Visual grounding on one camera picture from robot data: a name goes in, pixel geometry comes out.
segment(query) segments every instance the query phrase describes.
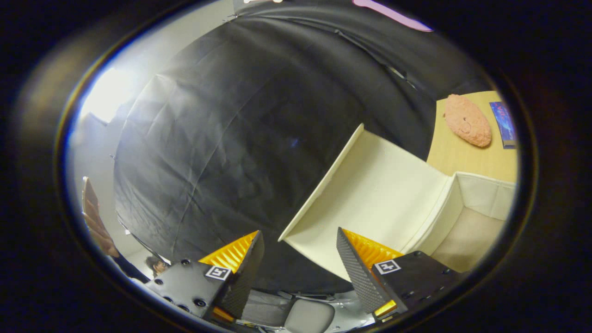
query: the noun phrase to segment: black fabric backdrop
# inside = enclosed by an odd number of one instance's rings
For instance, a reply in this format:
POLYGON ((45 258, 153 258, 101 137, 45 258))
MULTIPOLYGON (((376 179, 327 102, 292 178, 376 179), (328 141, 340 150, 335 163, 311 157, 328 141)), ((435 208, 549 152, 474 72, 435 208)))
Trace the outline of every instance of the black fabric backdrop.
POLYGON ((491 88, 441 36, 348 2, 239 14, 183 49, 135 102, 115 162, 120 222, 172 261, 261 230, 254 287, 350 290, 279 234, 360 123, 425 160, 436 99, 491 88))

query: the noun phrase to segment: dark hair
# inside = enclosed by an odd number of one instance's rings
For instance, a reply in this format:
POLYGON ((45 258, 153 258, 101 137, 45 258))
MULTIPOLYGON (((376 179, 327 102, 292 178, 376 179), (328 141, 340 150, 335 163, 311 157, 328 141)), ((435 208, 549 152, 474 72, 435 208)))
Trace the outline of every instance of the dark hair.
POLYGON ((156 270, 154 269, 154 266, 158 265, 159 262, 164 263, 164 261, 162 261, 159 257, 152 255, 150 257, 147 257, 146 260, 144 261, 146 263, 146 265, 148 267, 150 267, 150 269, 152 270, 152 274, 154 275, 154 277, 156 277, 156 270))

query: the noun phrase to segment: pink sponge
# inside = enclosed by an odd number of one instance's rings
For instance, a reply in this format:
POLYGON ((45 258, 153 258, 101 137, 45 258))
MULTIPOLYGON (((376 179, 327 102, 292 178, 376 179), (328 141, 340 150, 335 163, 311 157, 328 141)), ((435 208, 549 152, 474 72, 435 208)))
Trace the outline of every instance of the pink sponge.
POLYGON ((467 142, 479 147, 491 143, 489 122, 479 107, 467 97, 454 94, 448 96, 444 118, 448 127, 467 142))

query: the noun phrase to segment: bright light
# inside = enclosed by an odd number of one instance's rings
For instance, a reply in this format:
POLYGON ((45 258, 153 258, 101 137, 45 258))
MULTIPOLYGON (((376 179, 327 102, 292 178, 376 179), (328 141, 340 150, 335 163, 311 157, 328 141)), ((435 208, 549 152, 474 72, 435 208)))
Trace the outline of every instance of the bright light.
POLYGON ((399 14, 398 12, 392 10, 389 7, 386 7, 385 5, 381 5, 377 2, 374 2, 372 0, 353 0, 353 4, 356 6, 360 6, 360 7, 368 7, 374 11, 377 11, 379 13, 381 13, 382 15, 386 15, 388 17, 390 17, 391 19, 406 25, 412 29, 415 30, 419 30, 419 31, 425 31, 425 32, 430 32, 433 31, 432 28, 426 26, 425 24, 416 21, 416 20, 412 20, 409 17, 406 17, 402 14, 399 14))
MULTIPOLYGON (((261 1, 261 0, 243 0, 243 2, 244 2, 245 4, 248 4, 248 3, 250 3, 251 1, 261 1)), ((274 2, 275 2, 276 4, 278 4, 278 3, 282 2, 282 1, 283 1, 283 0, 274 0, 274 2)))
POLYGON ((93 116, 108 124, 121 104, 130 96, 131 79, 122 71, 110 68, 92 86, 82 105, 81 115, 93 116))

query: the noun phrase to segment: white panel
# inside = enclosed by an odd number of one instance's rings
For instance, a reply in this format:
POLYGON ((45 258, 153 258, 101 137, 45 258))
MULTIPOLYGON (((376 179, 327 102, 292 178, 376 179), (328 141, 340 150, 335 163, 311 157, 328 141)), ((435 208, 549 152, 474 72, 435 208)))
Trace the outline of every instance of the white panel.
POLYGON ((325 174, 323 179, 319 182, 317 187, 314 189, 313 193, 308 197, 308 199, 306 200, 304 205, 299 209, 298 213, 296 213, 296 215, 294 216, 292 221, 290 221, 288 226, 284 229, 282 234, 279 236, 278 242, 282 241, 288 235, 288 233, 292 230, 292 228, 296 225, 296 223, 298 223, 298 221, 300 221, 300 219, 302 219, 302 217, 306 214, 306 212, 308 211, 310 206, 312 206, 312 204, 317 199, 317 197, 319 197, 323 193, 323 191, 325 190, 327 185, 331 182, 333 175, 335 174, 335 172, 337 172, 337 169, 339 169, 339 166, 341 165, 341 163, 345 159, 345 156, 348 155, 349 151, 351 150, 351 148, 353 147, 353 145, 356 143, 356 141, 358 140, 358 138, 360 137, 360 135, 363 132, 364 132, 364 124, 360 124, 360 126, 358 126, 358 128, 354 131, 352 137, 350 137, 348 142, 345 144, 345 147, 343 147, 343 149, 341 150, 341 153, 339 153, 339 155, 335 159, 335 162, 333 163, 333 165, 331 165, 331 167, 329 168, 329 170, 327 171, 327 173, 325 174))
POLYGON ((465 205, 462 202, 461 188, 456 175, 452 177, 451 182, 452 186, 446 196, 446 201, 442 204, 431 230, 424 233, 424 238, 418 242, 420 245, 412 251, 419 250, 427 255, 432 255, 458 220, 465 205))
POLYGON ((473 269, 496 241, 503 226, 504 221, 465 207, 432 258, 455 271, 473 269))
POLYGON ((428 218, 440 210, 435 205, 448 180, 407 151, 363 132, 285 241, 349 281, 337 253, 337 227, 401 251, 422 226, 432 224, 428 218))
POLYGON ((516 185, 482 175, 457 172, 465 207, 485 216, 506 220, 516 185))
POLYGON ((147 31, 110 61, 106 70, 114 68, 130 79, 131 92, 127 101, 118 106, 115 118, 104 126, 94 117, 80 115, 68 142, 67 163, 74 170, 68 175, 75 182, 74 197, 81 205, 82 177, 88 176, 99 198, 101 219, 117 249, 124 256, 143 247, 132 236, 124 233, 115 212, 113 193, 113 166, 110 155, 115 155, 124 120, 133 101, 144 86, 160 71, 170 58, 184 47, 224 23, 234 13, 232 0, 218 0, 204 6, 195 6, 180 16, 174 16, 147 31))

